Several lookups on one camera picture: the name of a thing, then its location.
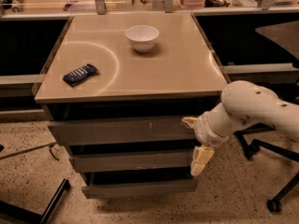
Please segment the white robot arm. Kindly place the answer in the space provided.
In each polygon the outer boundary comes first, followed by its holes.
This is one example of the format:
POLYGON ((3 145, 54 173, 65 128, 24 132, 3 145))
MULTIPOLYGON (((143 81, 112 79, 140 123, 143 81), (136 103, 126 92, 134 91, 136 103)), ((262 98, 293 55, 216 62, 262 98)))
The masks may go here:
POLYGON ((214 154, 214 148, 237 131, 262 123, 299 141, 299 105, 278 98, 271 90, 238 80, 221 92, 221 101, 199 117, 185 117, 181 123, 193 129, 196 146, 192 154, 191 175, 199 176, 214 154))

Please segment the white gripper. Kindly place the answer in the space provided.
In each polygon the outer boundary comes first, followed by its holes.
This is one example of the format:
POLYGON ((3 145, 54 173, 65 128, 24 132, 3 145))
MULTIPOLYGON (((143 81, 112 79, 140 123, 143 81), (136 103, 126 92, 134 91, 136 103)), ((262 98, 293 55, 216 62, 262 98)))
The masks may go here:
POLYGON ((221 137, 216 134, 208 125, 208 113, 205 112, 198 118, 184 117, 181 124, 188 129, 194 129, 196 139, 202 144, 195 147, 192 153, 191 175, 199 176, 214 155, 214 148, 228 140, 228 136, 221 137))

